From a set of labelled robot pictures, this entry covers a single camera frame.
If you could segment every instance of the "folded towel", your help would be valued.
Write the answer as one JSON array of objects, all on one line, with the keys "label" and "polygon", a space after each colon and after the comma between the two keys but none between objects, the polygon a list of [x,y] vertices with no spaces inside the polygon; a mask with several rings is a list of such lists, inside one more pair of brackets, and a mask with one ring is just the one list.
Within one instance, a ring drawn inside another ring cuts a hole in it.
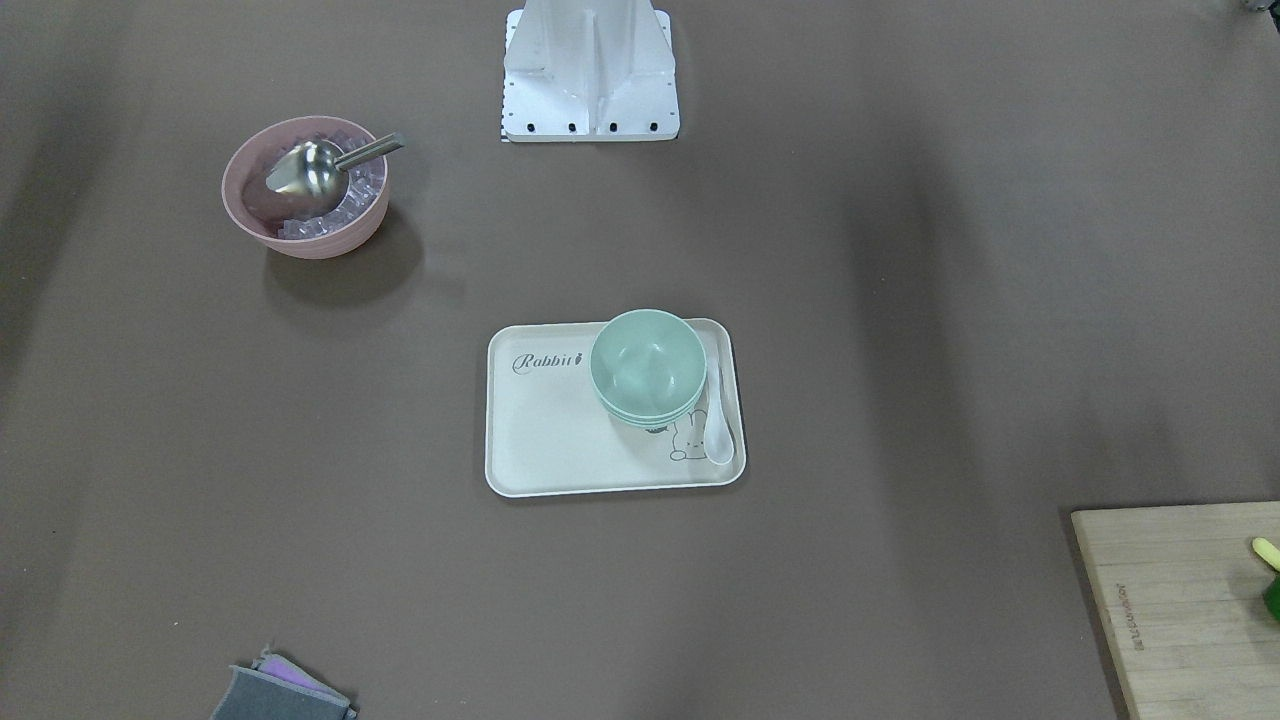
[{"label": "folded towel", "polygon": [[264,650],[232,684],[210,720],[356,720],[351,701],[282,655]]}]

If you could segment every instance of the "wooden cutting board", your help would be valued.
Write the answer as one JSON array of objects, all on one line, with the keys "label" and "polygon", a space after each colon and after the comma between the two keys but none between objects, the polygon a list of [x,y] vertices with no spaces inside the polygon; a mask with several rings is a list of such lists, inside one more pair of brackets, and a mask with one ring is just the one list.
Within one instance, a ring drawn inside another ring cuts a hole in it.
[{"label": "wooden cutting board", "polygon": [[1071,514],[1134,720],[1280,719],[1275,571],[1249,547],[1280,544],[1280,502]]}]

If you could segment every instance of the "logo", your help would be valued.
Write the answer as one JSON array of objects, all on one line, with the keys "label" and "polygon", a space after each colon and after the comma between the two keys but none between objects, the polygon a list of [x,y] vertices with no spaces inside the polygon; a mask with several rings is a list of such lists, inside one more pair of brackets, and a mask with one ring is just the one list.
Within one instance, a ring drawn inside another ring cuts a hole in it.
[{"label": "logo", "polygon": [[543,355],[541,357],[532,352],[526,352],[516,356],[516,360],[511,364],[511,372],[517,375],[527,375],[538,368],[568,368],[581,364],[581,352],[577,355]]}]

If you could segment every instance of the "rectangular tray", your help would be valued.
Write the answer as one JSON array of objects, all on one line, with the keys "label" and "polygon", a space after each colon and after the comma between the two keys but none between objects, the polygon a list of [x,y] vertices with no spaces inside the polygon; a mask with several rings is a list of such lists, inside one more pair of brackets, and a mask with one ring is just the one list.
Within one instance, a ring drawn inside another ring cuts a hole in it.
[{"label": "rectangular tray", "polygon": [[714,465],[701,450],[705,395],[694,410],[648,432],[609,415],[591,388],[588,356],[604,323],[512,325],[489,341],[484,471],[504,497],[712,487],[746,469],[737,373],[728,332],[716,320],[689,324],[719,352],[733,460]]}]

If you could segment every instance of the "white spoon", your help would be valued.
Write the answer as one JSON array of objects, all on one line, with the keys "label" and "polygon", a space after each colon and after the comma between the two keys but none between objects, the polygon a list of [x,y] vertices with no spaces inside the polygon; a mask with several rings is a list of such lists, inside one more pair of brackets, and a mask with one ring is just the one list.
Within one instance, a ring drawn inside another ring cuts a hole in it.
[{"label": "white spoon", "polygon": [[719,352],[707,346],[707,425],[703,427],[703,450],[707,459],[716,465],[728,465],[733,459],[733,436],[728,433],[728,420],[724,418],[724,405],[721,402]]}]

